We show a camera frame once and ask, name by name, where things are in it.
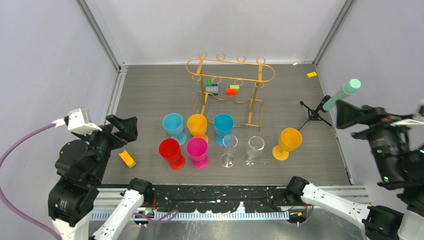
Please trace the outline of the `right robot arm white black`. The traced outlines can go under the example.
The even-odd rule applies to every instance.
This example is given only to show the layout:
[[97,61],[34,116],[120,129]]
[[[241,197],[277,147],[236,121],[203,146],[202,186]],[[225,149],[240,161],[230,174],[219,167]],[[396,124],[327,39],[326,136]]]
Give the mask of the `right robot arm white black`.
[[424,237],[424,149],[410,148],[409,131],[424,125],[424,108],[412,114],[394,114],[383,107],[357,107],[336,101],[336,127],[365,125],[353,132],[365,140],[380,181],[369,189],[370,203],[358,203],[294,176],[283,197],[291,205],[307,204],[343,218],[360,229],[368,240],[421,240]]

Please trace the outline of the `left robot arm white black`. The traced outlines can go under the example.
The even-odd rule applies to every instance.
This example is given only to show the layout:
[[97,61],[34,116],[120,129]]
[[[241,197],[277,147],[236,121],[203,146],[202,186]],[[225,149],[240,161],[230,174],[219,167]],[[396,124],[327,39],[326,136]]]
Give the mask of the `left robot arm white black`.
[[89,221],[112,150],[136,141],[137,117],[122,119],[113,114],[108,124],[91,123],[87,115],[74,112],[63,123],[78,139],[66,143],[55,163],[59,181],[48,195],[48,215],[63,240],[116,240],[139,207],[154,199],[151,182],[133,178],[109,218],[92,235]]

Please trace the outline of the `yellow back wine glass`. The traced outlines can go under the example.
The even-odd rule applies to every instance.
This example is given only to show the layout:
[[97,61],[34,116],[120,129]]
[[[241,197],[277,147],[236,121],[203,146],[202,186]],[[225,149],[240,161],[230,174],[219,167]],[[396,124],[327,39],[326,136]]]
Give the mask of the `yellow back wine glass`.
[[187,119],[187,128],[193,137],[199,137],[209,141],[206,135],[208,129],[208,120],[202,114],[193,114]]

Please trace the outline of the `orange front wine glass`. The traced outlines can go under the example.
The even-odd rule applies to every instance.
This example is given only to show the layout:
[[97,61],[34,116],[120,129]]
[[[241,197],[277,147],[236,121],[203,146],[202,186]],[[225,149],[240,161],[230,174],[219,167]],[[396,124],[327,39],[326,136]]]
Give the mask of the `orange front wine glass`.
[[285,128],[279,138],[278,145],[272,149],[272,155],[279,161],[284,161],[289,157],[289,153],[298,148],[303,142],[303,136],[295,128]]

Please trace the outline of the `teal back wine glass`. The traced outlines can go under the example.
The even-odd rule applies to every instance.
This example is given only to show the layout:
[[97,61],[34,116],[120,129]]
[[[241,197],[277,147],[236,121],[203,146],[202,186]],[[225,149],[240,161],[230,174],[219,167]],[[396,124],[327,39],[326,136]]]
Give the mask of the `teal back wine glass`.
[[162,126],[180,146],[187,141],[187,135],[184,133],[183,117],[179,113],[174,112],[166,115],[162,120]]

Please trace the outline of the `clear wine glass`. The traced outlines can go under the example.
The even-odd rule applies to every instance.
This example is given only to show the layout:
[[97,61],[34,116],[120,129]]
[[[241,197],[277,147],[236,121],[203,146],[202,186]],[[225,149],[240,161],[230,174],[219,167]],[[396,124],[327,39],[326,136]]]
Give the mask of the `clear wine glass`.
[[243,161],[247,166],[254,166],[256,158],[261,155],[265,147],[265,141],[260,136],[252,136],[246,146],[245,153],[243,154]]
[[235,135],[228,134],[222,139],[222,146],[224,153],[220,158],[221,164],[225,168],[231,168],[236,162],[234,154],[238,146],[238,138]]

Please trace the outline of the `blue back wine glass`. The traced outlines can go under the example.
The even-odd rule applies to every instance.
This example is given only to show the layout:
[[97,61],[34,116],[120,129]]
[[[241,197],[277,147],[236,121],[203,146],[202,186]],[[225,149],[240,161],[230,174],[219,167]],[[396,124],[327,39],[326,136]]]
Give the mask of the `blue back wine glass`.
[[234,119],[226,113],[220,113],[213,119],[213,126],[216,133],[215,142],[219,145],[223,145],[223,138],[226,135],[230,135],[234,128]]

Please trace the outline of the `magenta wine glass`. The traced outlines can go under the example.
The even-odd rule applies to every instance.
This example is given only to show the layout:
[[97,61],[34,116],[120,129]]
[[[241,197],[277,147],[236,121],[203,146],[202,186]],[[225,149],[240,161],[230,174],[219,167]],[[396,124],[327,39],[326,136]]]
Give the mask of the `magenta wine glass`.
[[193,137],[186,146],[192,165],[196,169],[205,169],[209,165],[208,142],[202,137]]

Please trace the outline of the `red back wine glass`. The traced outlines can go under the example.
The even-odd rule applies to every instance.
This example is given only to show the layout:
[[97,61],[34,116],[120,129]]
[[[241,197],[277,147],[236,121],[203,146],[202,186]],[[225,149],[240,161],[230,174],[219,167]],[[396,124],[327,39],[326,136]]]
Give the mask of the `red back wine glass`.
[[168,162],[171,169],[181,170],[185,166],[186,160],[177,140],[173,138],[164,139],[158,147],[158,152]]

